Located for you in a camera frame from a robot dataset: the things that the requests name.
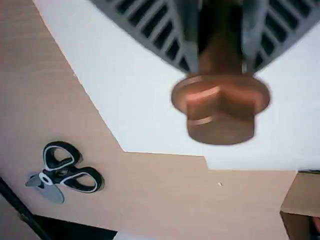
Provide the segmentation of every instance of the copper pipe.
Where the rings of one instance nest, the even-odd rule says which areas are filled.
[[[172,103],[187,115],[194,140],[232,145],[251,139],[255,115],[270,102],[269,90],[250,74],[242,73],[237,36],[230,30],[231,0],[212,0],[213,34],[198,60],[198,74],[188,76],[172,90]]]

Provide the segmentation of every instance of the metal grate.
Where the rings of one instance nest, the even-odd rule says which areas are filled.
[[[198,47],[203,45],[200,38],[198,42],[200,0],[91,1],[144,47],[174,67],[186,73],[198,70]],[[241,2],[241,49],[251,72],[280,56],[320,20],[320,0]]]
[[[319,0],[269,0],[260,47],[251,69],[263,68],[299,40],[320,20]]]
[[[188,51],[176,5],[170,0],[92,0],[143,46],[176,68],[189,72],[197,45]]]

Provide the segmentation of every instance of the wooden surface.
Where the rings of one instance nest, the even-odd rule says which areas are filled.
[[[19,213],[0,194],[0,239],[40,240],[35,232],[19,218]]]
[[[287,239],[279,210],[295,172],[214,171],[203,157],[124,153],[31,0],[2,1],[0,33],[0,175],[34,214],[158,240]],[[53,140],[75,145],[105,188],[61,187],[61,205],[25,188]]]

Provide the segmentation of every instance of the black scissor handle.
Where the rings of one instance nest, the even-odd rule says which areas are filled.
[[[70,157],[61,161],[57,160],[55,157],[57,149],[68,152]],[[47,171],[59,171],[68,166],[72,167],[79,162],[80,158],[80,152],[74,146],[64,141],[50,142],[43,149],[44,168]]]
[[[94,185],[88,186],[78,182],[77,179],[83,176],[91,177]],[[67,174],[62,177],[60,184],[78,192],[90,194],[102,189],[104,185],[104,179],[97,170],[90,166],[82,168],[71,167],[68,169]]]

